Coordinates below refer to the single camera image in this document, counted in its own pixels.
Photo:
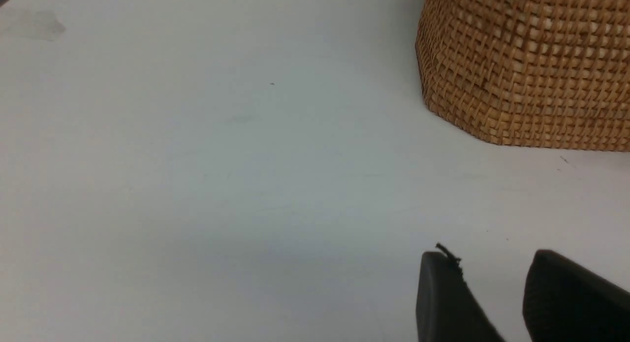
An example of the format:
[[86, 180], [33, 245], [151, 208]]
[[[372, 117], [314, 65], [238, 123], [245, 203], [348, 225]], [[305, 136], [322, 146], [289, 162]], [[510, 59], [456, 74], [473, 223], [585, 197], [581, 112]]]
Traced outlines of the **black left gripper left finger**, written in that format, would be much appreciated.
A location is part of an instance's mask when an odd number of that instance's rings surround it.
[[419, 342], [503, 342], [464, 279], [461, 259], [441, 243], [423, 252], [416, 299]]

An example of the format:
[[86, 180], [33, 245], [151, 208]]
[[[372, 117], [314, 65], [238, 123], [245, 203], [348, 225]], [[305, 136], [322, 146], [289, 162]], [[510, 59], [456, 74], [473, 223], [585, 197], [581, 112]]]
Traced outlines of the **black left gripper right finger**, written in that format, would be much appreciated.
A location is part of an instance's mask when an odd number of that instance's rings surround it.
[[627, 342], [630, 295], [549, 249], [534, 254], [522, 314], [534, 342]]

